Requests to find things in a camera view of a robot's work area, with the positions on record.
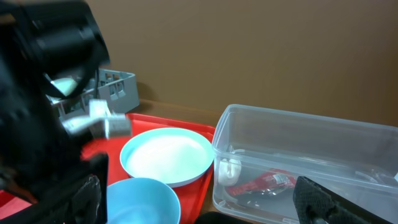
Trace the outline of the black waste tray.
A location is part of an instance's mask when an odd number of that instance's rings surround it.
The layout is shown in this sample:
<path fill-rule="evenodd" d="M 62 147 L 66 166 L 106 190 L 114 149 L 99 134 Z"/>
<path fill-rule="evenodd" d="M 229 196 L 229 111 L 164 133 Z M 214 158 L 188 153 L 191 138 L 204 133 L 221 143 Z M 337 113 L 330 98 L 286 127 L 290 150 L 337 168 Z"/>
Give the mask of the black waste tray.
<path fill-rule="evenodd" d="M 207 212 L 197 217 L 194 224 L 251 224 L 224 213 Z"/>

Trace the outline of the large light blue plate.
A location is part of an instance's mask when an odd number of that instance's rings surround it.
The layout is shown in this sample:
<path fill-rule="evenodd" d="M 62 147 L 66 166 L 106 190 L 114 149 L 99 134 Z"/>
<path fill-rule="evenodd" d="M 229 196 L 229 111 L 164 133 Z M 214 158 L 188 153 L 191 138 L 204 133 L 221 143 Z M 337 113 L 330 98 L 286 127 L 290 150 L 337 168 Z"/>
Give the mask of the large light blue plate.
<path fill-rule="evenodd" d="M 211 142 L 183 128 L 158 128 L 134 136 L 121 149 L 120 163 L 131 177 L 158 180 L 171 188 L 199 179 L 211 166 Z"/>

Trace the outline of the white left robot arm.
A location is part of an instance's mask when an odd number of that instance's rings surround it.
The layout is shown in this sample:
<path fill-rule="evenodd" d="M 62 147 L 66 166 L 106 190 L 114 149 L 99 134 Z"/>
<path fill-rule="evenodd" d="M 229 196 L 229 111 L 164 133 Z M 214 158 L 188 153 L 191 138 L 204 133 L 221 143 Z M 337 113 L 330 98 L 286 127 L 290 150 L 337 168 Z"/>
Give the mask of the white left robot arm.
<path fill-rule="evenodd" d="M 80 163 L 50 97 L 79 97 L 109 54 L 84 1 L 1 2 L 1 187 L 30 203 Z"/>

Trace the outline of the small light blue bowl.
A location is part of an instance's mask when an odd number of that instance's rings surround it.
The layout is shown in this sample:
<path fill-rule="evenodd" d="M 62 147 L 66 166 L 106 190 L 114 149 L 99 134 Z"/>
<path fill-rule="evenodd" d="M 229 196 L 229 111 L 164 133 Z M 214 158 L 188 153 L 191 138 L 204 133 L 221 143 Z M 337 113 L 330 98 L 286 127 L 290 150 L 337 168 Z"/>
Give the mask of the small light blue bowl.
<path fill-rule="evenodd" d="M 107 188 L 108 223 L 179 224 L 182 211 L 175 191 L 158 180 L 130 178 Z"/>

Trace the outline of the green bowl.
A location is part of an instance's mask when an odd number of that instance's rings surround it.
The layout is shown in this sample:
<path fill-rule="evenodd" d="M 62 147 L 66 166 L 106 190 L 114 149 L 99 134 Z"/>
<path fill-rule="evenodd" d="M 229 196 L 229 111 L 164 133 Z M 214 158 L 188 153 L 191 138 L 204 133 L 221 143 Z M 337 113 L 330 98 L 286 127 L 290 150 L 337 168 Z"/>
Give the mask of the green bowl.
<path fill-rule="evenodd" d="M 65 96 L 69 95 L 77 86 L 77 82 L 73 78 L 60 78 L 57 80 L 52 80 L 51 84 Z"/>

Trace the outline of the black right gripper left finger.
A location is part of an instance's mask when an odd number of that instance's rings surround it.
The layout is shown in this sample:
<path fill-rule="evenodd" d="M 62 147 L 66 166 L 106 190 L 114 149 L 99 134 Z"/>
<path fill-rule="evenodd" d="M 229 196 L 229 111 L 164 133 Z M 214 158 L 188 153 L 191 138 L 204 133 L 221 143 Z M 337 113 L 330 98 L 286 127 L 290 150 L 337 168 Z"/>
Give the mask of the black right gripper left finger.
<path fill-rule="evenodd" d="M 99 153 L 81 161 L 38 203 L 1 220 L 2 224 L 106 223 L 109 157 Z"/>

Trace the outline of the red plastic tray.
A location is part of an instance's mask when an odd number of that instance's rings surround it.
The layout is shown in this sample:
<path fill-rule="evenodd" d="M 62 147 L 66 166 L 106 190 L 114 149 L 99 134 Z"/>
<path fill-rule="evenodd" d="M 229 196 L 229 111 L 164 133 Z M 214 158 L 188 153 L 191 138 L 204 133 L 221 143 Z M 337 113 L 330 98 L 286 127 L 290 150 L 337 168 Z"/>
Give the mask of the red plastic tray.
<path fill-rule="evenodd" d="M 175 127 L 197 132 L 207 140 L 212 141 L 215 133 L 214 127 L 204 124 L 137 113 L 129 113 L 128 117 L 132 121 L 132 133 L 134 136 L 152 129 Z M 82 156 L 87 159 L 99 152 L 106 152 L 109 156 L 108 184 L 113 184 L 129 177 L 119 161 L 121 149 L 128 140 L 129 138 L 97 139 L 84 146 Z M 197 216 L 199 216 L 212 175 L 213 168 L 210 167 L 198 180 L 182 187 L 174 188 L 182 207 L 181 223 L 193 223 Z M 2 219 L 27 208 L 29 205 L 29 203 L 5 191 L 1 192 Z"/>

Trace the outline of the red sauce packet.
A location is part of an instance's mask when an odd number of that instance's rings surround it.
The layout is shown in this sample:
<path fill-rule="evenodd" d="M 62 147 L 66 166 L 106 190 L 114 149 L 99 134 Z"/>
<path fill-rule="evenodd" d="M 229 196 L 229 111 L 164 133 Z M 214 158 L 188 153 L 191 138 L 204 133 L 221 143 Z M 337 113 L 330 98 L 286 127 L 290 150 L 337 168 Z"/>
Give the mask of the red sauce packet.
<path fill-rule="evenodd" d="M 230 196 L 238 196 L 252 193 L 266 193 L 271 195 L 279 194 L 282 191 L 293 189 L 297 179 L 287 171 L 270 169 L 249 182 L 227 187 L 226 191 Z"/>

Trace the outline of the clear plastic waste bin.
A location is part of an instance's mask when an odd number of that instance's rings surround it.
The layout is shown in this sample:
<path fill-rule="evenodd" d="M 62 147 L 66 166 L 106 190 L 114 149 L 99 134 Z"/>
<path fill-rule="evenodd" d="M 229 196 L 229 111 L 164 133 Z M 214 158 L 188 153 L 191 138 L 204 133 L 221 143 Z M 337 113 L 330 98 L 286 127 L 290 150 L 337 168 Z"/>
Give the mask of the clear plastic waste bin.
<path fill-rule="evenodd" d="M 293 189 L 230 196 L 222 159 L 241 161 L 240 185 L 270 169 L 304 176 L 365 210 L 397 222 L 397 128 L 246 105 L 229 105 L 216 126 L 213 205 L 263 223 L 297 223 Z"/>

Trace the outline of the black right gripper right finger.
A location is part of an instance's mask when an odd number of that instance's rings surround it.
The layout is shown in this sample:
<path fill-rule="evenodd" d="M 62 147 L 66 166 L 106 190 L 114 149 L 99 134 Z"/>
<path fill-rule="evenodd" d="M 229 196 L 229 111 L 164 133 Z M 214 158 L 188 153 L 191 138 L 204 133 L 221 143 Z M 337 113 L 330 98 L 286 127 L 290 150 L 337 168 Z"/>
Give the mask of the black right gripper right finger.
<path fill-rule="evenodd" d="M 304 176 L 297 178 L 293 202 L 300 224 L 391 224 Z"/>

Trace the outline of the grey dishwasher rack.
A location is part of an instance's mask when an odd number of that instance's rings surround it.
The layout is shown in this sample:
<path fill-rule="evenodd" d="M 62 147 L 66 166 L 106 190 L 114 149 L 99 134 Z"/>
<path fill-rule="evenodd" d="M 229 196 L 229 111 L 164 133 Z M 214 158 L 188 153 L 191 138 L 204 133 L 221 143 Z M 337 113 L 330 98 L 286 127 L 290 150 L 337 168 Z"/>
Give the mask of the grey dishwasher rack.
<path fill-rule="evenodd" d="M 88 115 L 93 98 L 106 100 L 110 111 L 115 113 L 127 113 L 139 106 L 136 75 L 107 69 L 100 69 L 98 78 L 92 78 L 78 98 L 67 101 L 47 98 L 61 120 Z"/>

